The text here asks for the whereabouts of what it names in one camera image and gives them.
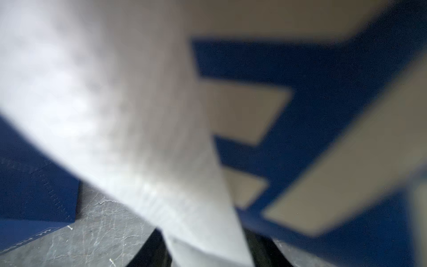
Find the blue cream takeout bag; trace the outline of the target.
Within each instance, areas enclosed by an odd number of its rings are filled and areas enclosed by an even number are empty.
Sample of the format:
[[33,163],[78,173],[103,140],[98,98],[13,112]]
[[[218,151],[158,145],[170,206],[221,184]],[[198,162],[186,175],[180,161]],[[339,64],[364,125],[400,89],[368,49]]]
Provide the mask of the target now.
[[76,220],[79,180],[1,120],[1,254]]
[[1,119],[183,267],[427,264],[425,1],[2,1]]

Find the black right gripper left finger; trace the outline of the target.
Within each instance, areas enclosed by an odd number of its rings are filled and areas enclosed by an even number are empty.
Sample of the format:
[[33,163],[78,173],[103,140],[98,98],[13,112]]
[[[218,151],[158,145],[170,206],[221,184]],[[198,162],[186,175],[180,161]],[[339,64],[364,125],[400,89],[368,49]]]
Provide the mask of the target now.
[[171,267],[172,257],[161,231],[155,229],[127,267]]

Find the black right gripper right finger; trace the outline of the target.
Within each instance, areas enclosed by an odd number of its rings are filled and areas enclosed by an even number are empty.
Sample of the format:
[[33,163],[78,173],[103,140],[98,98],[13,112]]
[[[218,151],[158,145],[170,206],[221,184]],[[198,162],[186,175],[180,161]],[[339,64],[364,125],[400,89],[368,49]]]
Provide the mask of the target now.
[[292,267],[272,239],[244,229],[256,267]]

